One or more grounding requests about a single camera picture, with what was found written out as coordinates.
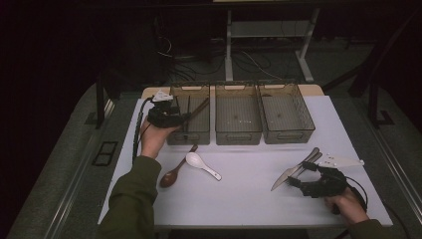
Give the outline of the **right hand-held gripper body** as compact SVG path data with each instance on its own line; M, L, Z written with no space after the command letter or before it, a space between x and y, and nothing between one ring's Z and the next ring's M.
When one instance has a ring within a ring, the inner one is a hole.
M300 191L303 196L310 196L311 198L331 197L341 195L346 187L358 197L361 194L357 189L352 187L348 182L346 176L340 171L342 167L363 165L362 160L352 160L340 156L327 155L321 161L315 162L317 165L317 172L320 178L317 181L302 182Z

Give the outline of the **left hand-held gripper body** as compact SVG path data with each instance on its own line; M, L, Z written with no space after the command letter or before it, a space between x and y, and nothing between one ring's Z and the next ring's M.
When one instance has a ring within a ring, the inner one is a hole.
M179 108L174 107L173 96L159 90L151 102L153 108L148 111L147 120L154 126L160 128L176 127L181 125L181 116Z

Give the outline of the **smoky clear plastic bin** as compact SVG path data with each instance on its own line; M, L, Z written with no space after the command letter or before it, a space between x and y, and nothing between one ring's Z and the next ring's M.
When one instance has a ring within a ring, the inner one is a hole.
M299 86L266 81L257 90L265 143L307 143L316 126Z
M224 82L215 86L215 131L218 145L257 145L262 124L253 82Z
M209 144L210 143L210 86L207 83L178 83L170 87L172 105L176 107L178 97L181 113L187 113L188 96L191 96L188 132L184 125L168 138L169 145Z

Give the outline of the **white ceramic spoon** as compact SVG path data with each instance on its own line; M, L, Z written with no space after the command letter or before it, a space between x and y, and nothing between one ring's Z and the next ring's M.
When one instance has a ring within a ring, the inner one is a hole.
M208 172L210 175L212 175L216 180L220 181L222 179L222 176L210 168L201 158L199 154L196 152L188 152L186 154L186 161L189 165L195 168L202 169L206 172Z

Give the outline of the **brown wooden spoon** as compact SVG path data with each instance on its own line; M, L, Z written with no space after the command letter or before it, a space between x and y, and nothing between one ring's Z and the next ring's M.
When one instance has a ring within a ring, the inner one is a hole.
M172 186L176 182L177 177L178 177L178 172L185 162L186 162L186 158L183 158L175 168L166 172L161 177L159 181L159 186L161 188L168 188Z

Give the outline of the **person's right hand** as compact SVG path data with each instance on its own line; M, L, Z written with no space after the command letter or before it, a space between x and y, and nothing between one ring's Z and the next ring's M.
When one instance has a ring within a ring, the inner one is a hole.
M333 210L335 206L338 207L339 214L346 226L351 226L369 219L360 205L357 196L350 188L346 188L341 195L326 197L324 203L329 210Z

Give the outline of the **silver table knife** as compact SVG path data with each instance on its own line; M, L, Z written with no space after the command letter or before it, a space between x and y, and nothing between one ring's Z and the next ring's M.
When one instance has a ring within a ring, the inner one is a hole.
M317 153L319 152L319 148L315 147L312 152L304 159L302 160L300 163L298 163L296 166L291 167L286 169L280 176L279 178L274 182L271 190L275 190L278 186L280 186L281 184L283 184L289 176L293 175L295 172L297 172L301 167L304 161L307 161L309 159L311 159L313 156L315 156Z

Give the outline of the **white table mat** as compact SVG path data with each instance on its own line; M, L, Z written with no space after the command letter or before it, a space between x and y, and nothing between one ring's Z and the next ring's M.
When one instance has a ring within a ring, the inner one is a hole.
M305 99L316 129L306 143L219 145L210 142L197 152L208 172L183 162L186 145L166 145L157 158L163 171L178 168L176 182L158 191L154 202L158 228L316 228L341 225L320 198L305 197L297 188L274 183L288 168L314 148L324 158L346 158L343 169L353 184L368 197L367 213L382 225L392 221L364 169L364 159L353 148L342 122L327 96Z

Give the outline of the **black metal stand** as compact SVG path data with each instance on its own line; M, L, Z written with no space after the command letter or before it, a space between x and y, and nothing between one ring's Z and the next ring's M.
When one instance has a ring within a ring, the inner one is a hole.
M97 123L100 128L106 118L106 97L117 99L119 96L119 84L113 71L104 71L98 74L96 79L97 93Z
M371 82L369 84L368 118L375 128L380 128L382 125L393 125L394 121L388 111L381 111L378 108L378 92L378 85Z

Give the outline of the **white metal stand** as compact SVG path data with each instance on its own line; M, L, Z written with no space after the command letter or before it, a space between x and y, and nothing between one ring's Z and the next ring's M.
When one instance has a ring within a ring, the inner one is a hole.
M306 60L320 8L313 9L308 20L301 21L234 21L231 10L227 11L225 78L233 81L232 40L241 38L303 38L303 44L295 51L297 62L307 83L314 77Z

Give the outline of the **silver metal rail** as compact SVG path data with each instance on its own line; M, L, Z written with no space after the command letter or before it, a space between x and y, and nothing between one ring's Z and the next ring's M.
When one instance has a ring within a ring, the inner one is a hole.
M392 147L388 144L387 139L384 137L380 129L375 126L365 113L361 113L361 116L375 138L376 144L381 150L384 161L395 178L400 190L403 192L410 208L417 217L418 221L422 224L422 196L416 190L414 184L411 182L409 176L400 164L399 157L393 152Z
M70 180L70 184L65 190L62 198L59 200L57 211L55 212L43 239L60 239L62 230L82 187L88 165L92 162L94 152L103 137L105 127L108 124L110 115L114 110L114 102L112 100L107 100L105 106L100 107L100 110L104 117L103 123L100 125L99 129L95 129L92 132L87 144L85 145L78 167L75 169L75 173Z

